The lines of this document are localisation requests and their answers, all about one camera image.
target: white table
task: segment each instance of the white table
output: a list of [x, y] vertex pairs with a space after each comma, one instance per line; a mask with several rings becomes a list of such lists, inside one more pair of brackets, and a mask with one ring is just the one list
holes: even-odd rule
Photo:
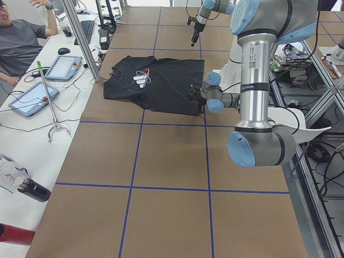
[[[79, 18], [80, 20], [94, 20], [96, 16], [81, 15]], [[99, 35], [97, 30], [98, 27], [95, 25], [91, 43], [89, 44], [91, 50], [95, 49], [92, 52], [95, 58], [99, 50]], [[36, 61], [40, 61], [42, 66], [50, 66], [58, 55], [58, 49], [61, 47], [68, 47], [70, 49], [70, 53], [67, 55], [82, 56], [81, 49], [79, 46], [74, 45], [74, 40], [74, 34], [72, 37], [67, 38], [62, 30], [59, 29], [59, 34], [50, 38], [29, 70], [37, 67]], [[58, 94], [53, 102], [61, 109], [67, 109], [78, 93], [78, 90], [74, 86], [64, 91], [63, 89], [66, 85], [71, 84], [72, 81], [78, 78], [83, 71], [84, 67], [81, 65], [76, 75], [69, 82], [49, 81], [51, 86], [58, 88], [60, 91], [60, 94]], [[14, 90], [25, 91], [37, 81], [40, 81], [40, 78], [37, 78], [31, 83], [26, 83], [24, 82], [24, 77]], [[54, 107], [56, 117], [59, 121], [78, 120], [80, 118], [90, 96], [93, 84], [94, 80], [91, 72], [87, 70], [76, 82], [81, 93], [72, 107], [66, 112], [62, 112]], [[14, 97], [9, 96], [0, 110], [8, 110], [8, 104], [12, 100], [14, 100]], [[24, 130], [48, 125], [52, 121], [51, 111], [48, 106], [30, 118], [25, 118], [12, 110], [0, 112], [0, 123], [2, 125]], [[55, 131], [51, 143], [48, 142], [48, 131], [52, 125], [32, 132], [20, 132], [0, 127], [0, 151], [27, 168], [32, 179], [52, 190], [78, 127], [78, 121], [65, 121], [63, 123], [70, 128], [71, 136], [67, 134], [66, 130]], [[35, 231], [40, 223], [46, 204], [47, 202], [40, 203], [20, 192], [12, 194], [0, 188], [0, 223]], [[26, 246], [0, 242], [0, 257], [22, 258], [25, 257], [28, 248]]]

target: red bottle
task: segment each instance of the red bottle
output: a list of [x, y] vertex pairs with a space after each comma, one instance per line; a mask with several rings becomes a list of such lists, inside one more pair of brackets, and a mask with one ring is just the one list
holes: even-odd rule
[[35, 233], [32, 230], [0, 224], [0, 242], [29, 246], [32, 243]]

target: black bottle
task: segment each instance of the black bottle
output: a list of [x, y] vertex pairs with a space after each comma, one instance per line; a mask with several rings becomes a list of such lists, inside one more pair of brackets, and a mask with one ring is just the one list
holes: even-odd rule
[[45, 202], [49, 199], [51, 192], [35, 182], [31, 178], [18, 178], [22, 180], [22, 183], [18, 186], [18, 191], [30, 196], [31, 198], [39, 201]]

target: hand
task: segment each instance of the hand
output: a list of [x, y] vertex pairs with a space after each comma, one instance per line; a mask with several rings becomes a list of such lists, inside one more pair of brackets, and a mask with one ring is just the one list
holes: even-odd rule
[[11, 76], [8, 76], [8, 77], [5, 79], [5, 82], [7, 82], [9, 85], [15, 87], [15, 86], [17, 86], [19, 80], [20, 80], [20, 79], [19, 79], [18, 77], [11, 77]]
[[40, 6], [51, 6], [51, 2], [48, 0], [30, 0], [29, 3], [32, 3], [33, 6], [36, 6], [36, 8]]

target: table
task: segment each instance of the table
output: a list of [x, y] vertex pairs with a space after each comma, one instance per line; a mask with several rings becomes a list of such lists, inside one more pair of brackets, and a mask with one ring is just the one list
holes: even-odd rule
[[[189, 9], [192, 14], [197, 9]], [[184, 8], [126, 8], [101, 75], [127, 55], [220, 69], [230, 17], [195, 48]], [[233, 109], [198, 117], [105, 100], [96, 83], [27, 256], [307, 257], [281, 167], [238, 168]]]
[[[96, 16], [83, 15], [79, 16], [79, 18], [80, 20], [94, 20]], [[96, 51], [93, 51], [94, 57], [98, 54], [97, 47], [99, 48], [99, 36], [96, 27], [90, 43], [91, 50], [96, 49]], [[71, 50], [68, 55], [82, 56], [81, 49], [79, 46], [74, 45], [74, 40], [74, 35], [67, 38], [61, 29], [59, 29], [59, 34], [50, 38], [36, 60], [41, 61], [42, 66], [50, 66], [57, 57], [57, 51], [60, 47], [68, 47]], [[37, 63], [33, 62], [29, 70], [36, 67]], [[65, 89], [65, 87], [74, 79], [81, 76], [84, 70], [83, 66], [80, 66], [77, 74], [71, 81], [66, 83], [48, 82], [60, 91], [60, 94], [53, 100], [53, 103], [61, 109], [67, 109], [69, 107], [79, 90], [73, 86], [68, 89]], [[37, 81], [39, 79], [31, 83], [26, 83], [24, 79], [21, 79], [14, 90], [25, 91]], [[55, 184], [69, 145], [78, 127], [78, 120], [90, 96], [94, 84], [90, 71], [86, 71], [75, 84], [80, 88], [80, 94], [72, 107], [67, 112], [62, 112], [54, 107], [59, 121], [70, 120], [64, 122], [64, 124], [70, 128], [71, 137], [65, 131], [55, 132], [53, 134], [53, 141], [49, 144], [48, 131], [52, 125], [32, 132], [21, 132], [0, 127], [0, 150], [6, 155], [11, 156], [17, 163], [26, 167], [29, 175], [35, 181], [50, 190], [52, 190]], [[14, 97], [10, 96], [0, 110], [8, 110], [8, 104], [12, 100], [14, 100]], [[30, 118], [24, 118], [14, 111], [4, 111], [0, 112], [0, 122], [4, 126], [32, 130], [51, 123], [52, 115], [49, 107], [45, 107], [42, 111]], [[2, 207], [0, 209], [1, 223], [36, 230], [46, 204], [46, 202], [39, 203], [21, 193], [11, 194], [0, 189], [0, 206]], [[6, 254], [6, 257], [24, 257], [27, 250], [28, 247], [0, 243], [0, 256]]]

